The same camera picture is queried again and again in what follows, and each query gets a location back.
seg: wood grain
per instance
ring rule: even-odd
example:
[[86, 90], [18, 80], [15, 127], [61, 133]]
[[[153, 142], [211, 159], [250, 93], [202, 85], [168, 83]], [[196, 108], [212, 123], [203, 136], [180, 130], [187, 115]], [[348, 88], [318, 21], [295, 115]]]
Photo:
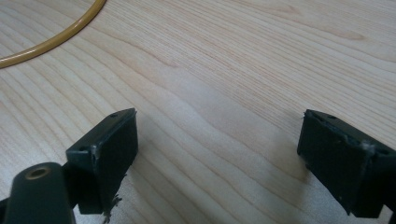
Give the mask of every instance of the wood grain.
[[[92, 2], [1, 1], [0, 56]], [[307, 108], [396, 148], [395, 11], [385, 0], [108, 1], [59, 48], [0, 70], [0, 196], [135, 107], [140, 151], [113, 223], [387, 223], [388, 208], [347, 216], [296, 148]]]

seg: curved yellow tube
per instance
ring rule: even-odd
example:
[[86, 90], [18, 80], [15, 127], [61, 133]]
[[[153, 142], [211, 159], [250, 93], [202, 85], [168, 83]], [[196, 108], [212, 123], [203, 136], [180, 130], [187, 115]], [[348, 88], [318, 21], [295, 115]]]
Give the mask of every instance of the curved yellow tube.
[[65, 30], [57, 34], [51, 39], [44, 41], [43, 43], [36, 45], [30, 49], [26, 49], [19, 53], [7, 56], [0, 59], [0, 68], [8, 67], [17, 63], [25, 62], [32, 59], [40, 54], [43, 54], [51, 49], [60, 46], [64, 41], [71, 38], [73, 35], [78, 33], [84, 28], [90, 21], [98, 14], [100, 9], [105, 4], [106, 0], [95, 0], [92, 6], [73, 24], [67, 27]]

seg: wire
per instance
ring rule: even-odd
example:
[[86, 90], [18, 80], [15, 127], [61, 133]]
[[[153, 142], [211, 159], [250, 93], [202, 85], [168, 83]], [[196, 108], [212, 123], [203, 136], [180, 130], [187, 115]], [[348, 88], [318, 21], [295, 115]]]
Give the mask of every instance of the wire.
[[95, 0], [92, 6], [73, 24], [67, 27], [65, 30], [57, 34], [51, 39], [44, 41], [43, 43], [36, 45], [32, 48], [26, 49], [19, 53], [9, 55], [5, 58], [0, 59], [0, 68], [5, 68], [17, 63], [22, 63], [27, 60], [33, 59], [38, 55], [41, 55], [51, 49], [60, 46], [63, 42], [71, 38], [73, 35], [78, 33], [84, 28], [90, 21], [98, 14], [100, 9], [105, 4], [106, 0]]

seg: tabletop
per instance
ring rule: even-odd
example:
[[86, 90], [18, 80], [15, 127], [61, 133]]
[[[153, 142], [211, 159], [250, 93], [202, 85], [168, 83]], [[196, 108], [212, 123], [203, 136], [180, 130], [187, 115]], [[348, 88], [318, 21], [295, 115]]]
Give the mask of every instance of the tabletop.
[[[0, 1], [0, 57], [92, 3]], [[0, 70], [0, 197], [134, 107], [139, 152], [111, 223], [387, 223], [386, 207], [348, 216], [296, 148], [307, 108], [396, 148], [395, 40], [389, 0], [109, 0], [60, 47]]]

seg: yellow cable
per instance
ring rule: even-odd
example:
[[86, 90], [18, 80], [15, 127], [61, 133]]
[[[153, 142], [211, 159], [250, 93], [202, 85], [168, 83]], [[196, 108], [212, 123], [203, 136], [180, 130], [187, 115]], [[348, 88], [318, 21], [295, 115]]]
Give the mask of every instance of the yellow cable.
[[60, 46], [64, 41], [71, 38], [73, 35], [78, 33], [84, 28], [90, 21], [98, 14], [100, 9], [105, 4], [106, 0], [95, 0], [92, 6], [72, 25], [67, 27], [65, 30], [57, 34], [51, 39], [44, 41], [43, 43], [36, 45], [30, 49], [26, 49], [19, 53], [9, 55], [5, 58], [0, 59], [0, 68], [8, 67], [17, 63], [22, 63], [30, 60], [40, 54], [43, 54], [51, 49]]

